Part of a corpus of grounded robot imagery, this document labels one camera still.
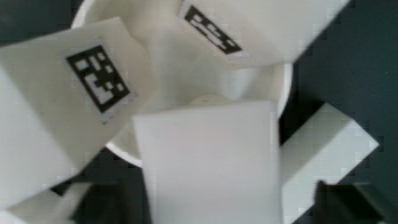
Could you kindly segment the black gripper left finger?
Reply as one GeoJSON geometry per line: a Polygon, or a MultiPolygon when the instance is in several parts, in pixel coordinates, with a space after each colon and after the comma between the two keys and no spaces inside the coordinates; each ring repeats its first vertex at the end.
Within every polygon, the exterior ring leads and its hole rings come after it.
{"type": "Polygon", "coordinates": [[[145,203],[142,184],[92,183],[69,220],[74,224],[149,224],[145,203]]]}

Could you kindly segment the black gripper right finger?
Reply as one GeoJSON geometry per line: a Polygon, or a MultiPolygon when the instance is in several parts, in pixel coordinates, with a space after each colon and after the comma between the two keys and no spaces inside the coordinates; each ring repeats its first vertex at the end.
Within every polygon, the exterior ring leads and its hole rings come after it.
{"type": "Polygon", "coordinates": [[[398,207],[369,183],[316,183],[312,224],[398,224],[398,207]]]}

